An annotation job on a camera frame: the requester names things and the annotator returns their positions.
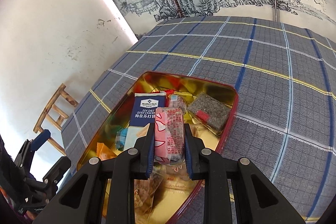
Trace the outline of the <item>clear biscuit packet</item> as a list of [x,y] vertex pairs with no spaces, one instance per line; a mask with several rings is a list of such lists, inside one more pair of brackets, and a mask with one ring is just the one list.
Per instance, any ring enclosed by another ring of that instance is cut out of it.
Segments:
[[153,207],[155,191],[163,176],[153,172],[147,180],[134,180],[134,211],[137,216],[147,216]]

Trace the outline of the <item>blue soda cracker pack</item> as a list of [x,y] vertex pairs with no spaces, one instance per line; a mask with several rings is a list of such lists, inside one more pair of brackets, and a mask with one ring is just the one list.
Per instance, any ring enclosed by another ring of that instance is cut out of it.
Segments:
[[149,123],[154,122],[155,110],[166,106],[166,93],[135,93],[129,127],[123,149],[134,147],[139,132]]

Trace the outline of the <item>dark seed bar packet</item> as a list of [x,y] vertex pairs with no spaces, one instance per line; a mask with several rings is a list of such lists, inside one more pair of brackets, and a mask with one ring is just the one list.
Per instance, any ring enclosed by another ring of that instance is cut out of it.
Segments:
[[220,136],[231,108],[215,98],[201,93],[189,104],[187,111],[215,135]]

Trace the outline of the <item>pink snack packet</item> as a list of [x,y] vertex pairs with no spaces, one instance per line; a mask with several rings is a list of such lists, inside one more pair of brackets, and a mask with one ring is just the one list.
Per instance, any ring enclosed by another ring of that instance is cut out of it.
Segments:
[[163,165],[184,161],[185,133],[183,112],[172,107],[158,107],[154,120],[154,158]]

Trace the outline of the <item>orange snack packet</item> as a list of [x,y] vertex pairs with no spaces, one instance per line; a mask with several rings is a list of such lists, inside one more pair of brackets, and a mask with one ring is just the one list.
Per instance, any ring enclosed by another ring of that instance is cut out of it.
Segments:
[[97,143],[96,155],[102,161],[114,159],[117,157],[117,155],[111,149],[109,149],[104,143]]

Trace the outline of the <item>blue candy wrapper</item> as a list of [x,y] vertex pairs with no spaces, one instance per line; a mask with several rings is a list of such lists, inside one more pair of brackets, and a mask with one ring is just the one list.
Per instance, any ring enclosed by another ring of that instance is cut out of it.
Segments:
[[119,151],[123,151],[125,147],[127,130],[128,128],[122,128],[116,133],[115,145],[116,145],[116,149]]

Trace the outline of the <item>red snack packet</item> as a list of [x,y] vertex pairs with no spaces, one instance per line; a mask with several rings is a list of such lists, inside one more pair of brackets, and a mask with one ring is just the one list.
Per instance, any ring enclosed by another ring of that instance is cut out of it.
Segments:
[[187,104],[186,104],[185,100],[177,94],[170,94],[169,95],[168,107],[180,109],[180,110],[182,110],[183,114],[187,113]]

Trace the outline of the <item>wooden chair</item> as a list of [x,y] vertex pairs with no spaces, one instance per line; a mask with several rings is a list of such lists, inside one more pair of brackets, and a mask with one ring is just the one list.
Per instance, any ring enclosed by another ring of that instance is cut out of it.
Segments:
[[34,133],[39,134],[45,130],[43,128],[43,123],[45,121],[56,128],[59,132],[62,131],[63,124],[70,116],[57,105],[59,98],[65,100],[74,109],[79,105],[79,103],[66,91],[66,85],[64,83],[60,84],[36,121],[33,128]]

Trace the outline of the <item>red gold toffee tin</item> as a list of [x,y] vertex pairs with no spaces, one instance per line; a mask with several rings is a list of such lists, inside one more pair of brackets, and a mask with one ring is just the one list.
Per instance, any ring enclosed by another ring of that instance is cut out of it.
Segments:
[[135,221],[173,223],[201,188],[190,180],[182,124],[220,152],[228,138],[238,94],[229,85],[160,72],[142,74],[96,132],[77,167],[92,157],[113,159],[133,147],[154,124],[154,166],[150,178],[134,183]]

